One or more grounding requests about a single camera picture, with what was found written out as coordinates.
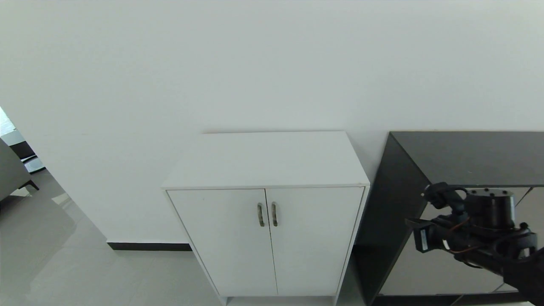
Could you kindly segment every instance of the gray sofa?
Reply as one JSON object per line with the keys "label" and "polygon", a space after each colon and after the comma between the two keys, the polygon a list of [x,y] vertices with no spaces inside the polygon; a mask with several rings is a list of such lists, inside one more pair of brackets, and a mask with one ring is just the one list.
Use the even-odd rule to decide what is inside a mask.
{"label": "gray sofa", "polygon": [[39,190],[19,157],[0,139],[0,200],[26,185]]}

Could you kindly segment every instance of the metal handle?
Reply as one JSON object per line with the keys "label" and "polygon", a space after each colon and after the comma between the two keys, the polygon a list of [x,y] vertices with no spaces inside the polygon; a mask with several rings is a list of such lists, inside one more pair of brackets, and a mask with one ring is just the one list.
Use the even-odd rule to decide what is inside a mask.
{"label": "metal handle", "polygon": [[277,226],[277,218],[276,218],[276,202],[272,202],[272,223],[274,226]]}
{"label": "metal handle", "polygon": [[257,204],[257,217],[259,218],[259,224],[261,225],[261,227],[264,227],[263,204],[261,203]]}

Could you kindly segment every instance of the sofa leg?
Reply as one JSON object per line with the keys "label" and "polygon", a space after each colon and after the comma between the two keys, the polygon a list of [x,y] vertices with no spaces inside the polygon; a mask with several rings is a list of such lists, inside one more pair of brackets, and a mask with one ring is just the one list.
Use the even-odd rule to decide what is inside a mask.
{"label": "sofa leg", "polygon": [[34,189],[36,189],[36,190],[40,190],[40,189],[38,188],[38,186],[36,185],[36,183],[34,183],[34,181],[32,181],[32,180],[29,180],[28,182],[24,183],[23,186],[19,187],[19,189],[21,189],[21,188],[23,188],[23,187],[26,187],[26,186],[28,186],[28,185],[31,185],[31,186],[34,187]]}
{"label": "sofa leg", "polygon": [[30,180],[29,185],[31,185],[32,187],[34,187],[34,189],[36,189],[36,190],[40,190],[40,189],[38,188],[38,186],[36,185],[36,183],[34,183],[33,180]]}

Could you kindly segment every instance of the black baseboard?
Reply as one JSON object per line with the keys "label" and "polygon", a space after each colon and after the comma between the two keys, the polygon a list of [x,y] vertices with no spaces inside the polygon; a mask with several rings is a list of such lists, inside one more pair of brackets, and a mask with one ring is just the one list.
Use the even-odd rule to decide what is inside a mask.
{"label": "black baseboard", "polygon": [[372,306],[463,306],[526,302],[519,292],[470,295],[377,296]]}
{"label": "black baseboard", "polygon": [[114,250],[132,251],[192,251],[188,243],[129,243],[108,242]]}

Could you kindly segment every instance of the cabinet top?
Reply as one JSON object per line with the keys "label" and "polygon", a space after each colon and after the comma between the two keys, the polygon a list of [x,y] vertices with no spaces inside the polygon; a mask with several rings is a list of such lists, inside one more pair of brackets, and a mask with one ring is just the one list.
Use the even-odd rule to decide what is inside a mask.
{"label": "cabinet top", "polygon": [[162,189],[369,186],[345,132],[202,134]]}

